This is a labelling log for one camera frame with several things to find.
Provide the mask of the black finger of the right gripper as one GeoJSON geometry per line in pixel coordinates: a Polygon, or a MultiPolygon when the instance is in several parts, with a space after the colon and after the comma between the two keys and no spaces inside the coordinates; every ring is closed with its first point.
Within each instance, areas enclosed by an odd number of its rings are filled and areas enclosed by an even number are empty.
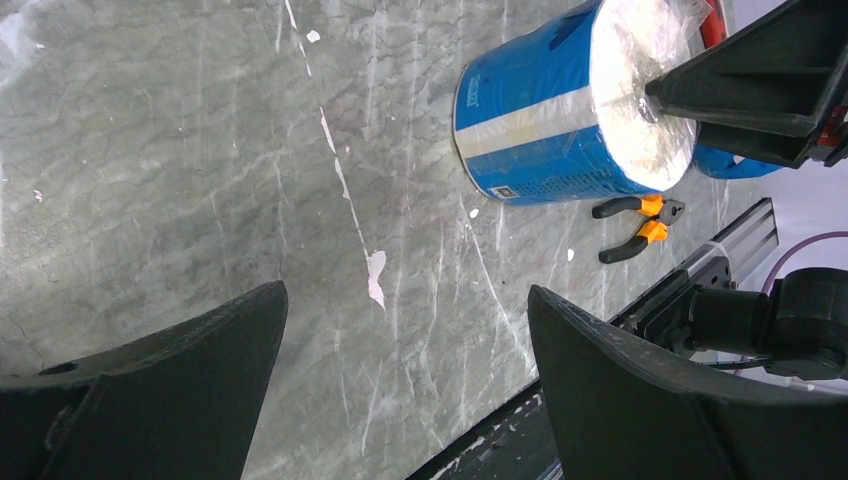
{"type": "Polygon", "coordinates": [[[808,160],[833,167],[847,158],[847,107],[835,105],[814,115],[755,115],[742,125],[702,122],[698,140],[782,167],[798,169],[808,160]]]}
{"type": "Polygon", "coordinates": [[[645,92],[707,136],[808,137],[847,95],[847,4],[786,1],[645,92]]]}

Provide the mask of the blue cartoon roll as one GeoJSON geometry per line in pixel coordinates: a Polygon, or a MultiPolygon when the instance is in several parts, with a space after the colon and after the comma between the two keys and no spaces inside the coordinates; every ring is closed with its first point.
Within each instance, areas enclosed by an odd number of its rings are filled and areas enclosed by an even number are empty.
{"type": "Polygon", "coordinates": [[[647,84],[703,49],[704,1],[586,1],[474,59],[453,139],[483,194],[511,205],[661,193],[690,167],[693,120],[647,84]]]}

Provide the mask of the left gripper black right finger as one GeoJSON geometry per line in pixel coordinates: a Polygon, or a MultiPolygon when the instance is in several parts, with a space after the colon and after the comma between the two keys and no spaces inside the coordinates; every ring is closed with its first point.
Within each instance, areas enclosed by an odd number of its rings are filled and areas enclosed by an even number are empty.
{"type": "Polygon", "coordinates": [[[528,322],[568,479],[843,479],[847,400],[690,361],[534,286],[528,322]]]}

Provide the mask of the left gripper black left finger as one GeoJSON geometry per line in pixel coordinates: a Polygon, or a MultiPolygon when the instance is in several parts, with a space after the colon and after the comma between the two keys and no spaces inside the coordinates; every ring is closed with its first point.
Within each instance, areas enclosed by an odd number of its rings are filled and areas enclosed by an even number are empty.
{"type": "Polygon", "coordinates": [[[5,479],[237,479],[288,313],[280,281],[122,346],[1,379],[5,479]]]}

